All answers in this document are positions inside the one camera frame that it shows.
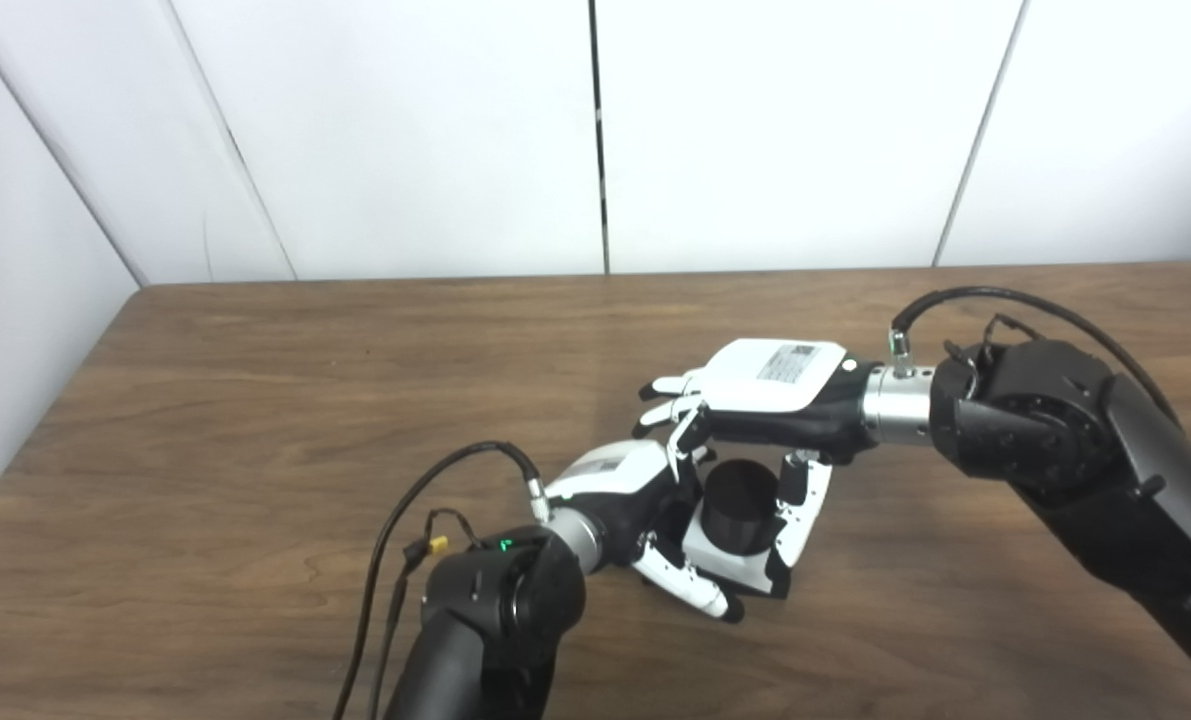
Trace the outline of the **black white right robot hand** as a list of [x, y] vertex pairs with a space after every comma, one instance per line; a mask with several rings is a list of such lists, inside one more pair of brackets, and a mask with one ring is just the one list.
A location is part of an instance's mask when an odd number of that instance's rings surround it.
[[732, 457], [700, 478], [682, 551], [727, 591], [787, 597], [831, 488], [833, 465], [871, 446], [861, 400], [875, 363], [833, 342], [728, 343], [704, 367], [641, 388], [656, 406], [632, 438], [673, 425], [673, 446], [784, 447], [781, 468]]

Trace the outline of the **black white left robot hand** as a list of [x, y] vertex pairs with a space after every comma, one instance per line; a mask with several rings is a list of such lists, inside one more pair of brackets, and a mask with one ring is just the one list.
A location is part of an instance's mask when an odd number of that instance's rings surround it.
[[736, 624], [746, 606], [703, 577], [682, 551], [682, 534], [701, 497], [697, 468], [713, 451], [678, 455], [654, 439], [594, 447], [545, 486], [543, 527], [576, 555], [582, 574], [632, 568], [704, 615]]

